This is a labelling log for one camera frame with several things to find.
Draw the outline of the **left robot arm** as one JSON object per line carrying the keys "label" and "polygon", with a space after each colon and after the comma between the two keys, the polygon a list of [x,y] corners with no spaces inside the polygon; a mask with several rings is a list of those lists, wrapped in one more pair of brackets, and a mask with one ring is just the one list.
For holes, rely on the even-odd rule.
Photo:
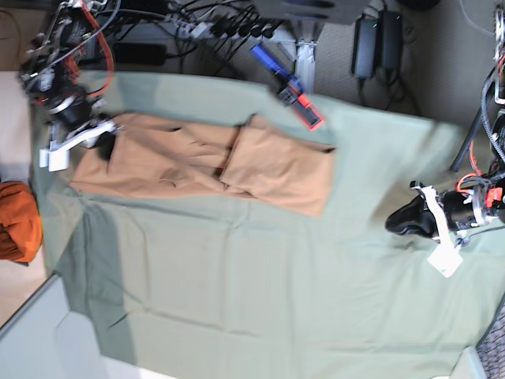
{"label": "left robot arm", "polygon": [[[464,158],[472,171],[463,175],[453,190],[438,192],[421,182],[411,182],[417,196],[388,216],[387,231],[396,235],[416,235],[441,241],[458,236],[457,244],[466,244],[469,229],[485,227],[494,220],[504,221],[504,2],[494,12],[494,66],[484,80],[480,107],[450,165],[456,172]],[[492,161],[486,171],[477,166],[473,142],[483,128],[488,138]]]}

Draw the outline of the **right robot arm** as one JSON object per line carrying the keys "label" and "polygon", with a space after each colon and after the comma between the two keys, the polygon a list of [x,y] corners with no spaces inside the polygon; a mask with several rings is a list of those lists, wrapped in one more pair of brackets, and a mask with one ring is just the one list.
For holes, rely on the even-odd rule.
{"label": "right robot arm", "polygon": [[[73,148],[94,148],[118,129],[111,116],[99,109],[114,76],[114,58],[104,31],[120,8],[120,1],[59,2],[47,30],[33,40],[20,66],[18,77],[25,95],[47,116],[48,142],[39,151],[41,168],[65,170]],[[95,91],[77,81],[77,61],[91,43],[99,44],[107,67],[106,80]]]}

